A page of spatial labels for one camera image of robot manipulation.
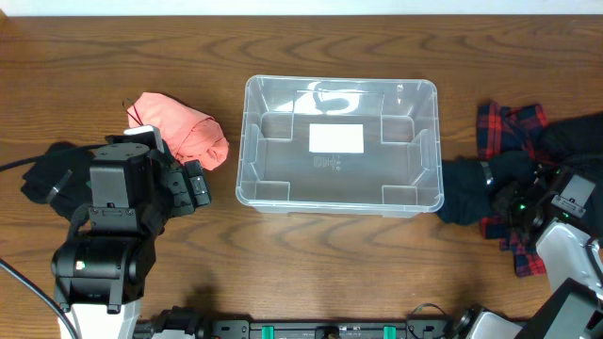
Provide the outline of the pink garment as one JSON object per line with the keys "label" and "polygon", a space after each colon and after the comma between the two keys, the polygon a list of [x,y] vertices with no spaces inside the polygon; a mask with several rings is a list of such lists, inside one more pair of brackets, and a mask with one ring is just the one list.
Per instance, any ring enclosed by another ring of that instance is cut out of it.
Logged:
{"label": "pink garment", "polygon": [[220,124],[212,116],[167,95],[143,92],[126,112],[131,128],[156,127],[180,163],[198,160],[206,170],[214,170],[228,156],[229,142]]}

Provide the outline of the red navy plaid shirt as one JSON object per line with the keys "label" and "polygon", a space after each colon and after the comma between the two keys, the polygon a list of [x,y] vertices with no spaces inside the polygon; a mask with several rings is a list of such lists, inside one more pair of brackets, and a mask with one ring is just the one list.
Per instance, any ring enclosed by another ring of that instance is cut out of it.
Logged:
{"label": "red navy plaid shirt", "polygon": [[[510,184],[533,183],[536,165],[546,158],[536,147],[546,126],[545,111],[540,105],[508,107],[490,102],[478,108],[477,151],[478,158],[488,163],[493,175],[492,186],[487,189],[490,199]],[[490,213],[479,225],[483,238],[497,240],[501,250],[513,255],[517,277],[546,273],[536,249],[512,229],[504,210]]]}

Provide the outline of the black garment with tape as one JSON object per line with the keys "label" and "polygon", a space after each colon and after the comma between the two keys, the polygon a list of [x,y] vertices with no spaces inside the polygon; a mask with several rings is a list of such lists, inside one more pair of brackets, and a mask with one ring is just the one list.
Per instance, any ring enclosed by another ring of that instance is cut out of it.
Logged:
{"label": "black garment with tape", "polygon": [[38,160],[23,175],[22,193],[38,204],[49,204],[61,217],[71,220],[74,211],[91,203],[90,165],[94,154],[70,142],[52,144],[47,152],[57,153]]}

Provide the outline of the large black garment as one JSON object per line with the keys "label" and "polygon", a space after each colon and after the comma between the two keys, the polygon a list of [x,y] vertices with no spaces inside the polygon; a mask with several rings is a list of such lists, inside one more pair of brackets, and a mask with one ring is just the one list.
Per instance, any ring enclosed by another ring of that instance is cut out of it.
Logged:
{"label": "large black garment", "polygon": [[546,127],[537,148],[551,161],[571,167],[595,182],[582,217],[592,234],[602,236],[602,113],[556,121]]}

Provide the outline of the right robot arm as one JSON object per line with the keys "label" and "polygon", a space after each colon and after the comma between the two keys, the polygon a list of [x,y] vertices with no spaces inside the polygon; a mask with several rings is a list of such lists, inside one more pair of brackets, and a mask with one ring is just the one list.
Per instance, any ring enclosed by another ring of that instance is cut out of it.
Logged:
{"label": "right robot arm", "polygon": [[538,170],[507,205],[511,229],[535,246],[552,295],[521,325],[475,306],[450,323],[446,338],[600,338],[602,262],[599,239],[581,217],[595,182],[566,166]]}

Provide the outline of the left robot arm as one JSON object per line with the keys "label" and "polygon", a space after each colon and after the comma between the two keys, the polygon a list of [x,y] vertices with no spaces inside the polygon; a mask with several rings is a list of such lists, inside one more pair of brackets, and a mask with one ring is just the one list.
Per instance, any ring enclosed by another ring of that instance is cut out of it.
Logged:
{"label": "left robot arm", "polygon": [[130,338],[156,239],[169,219],[211,202],[204,171],[145,144],[115,143],[96,152],[90,186],[91,203],[74,213],[53,257],[55,301],[73,338]]}

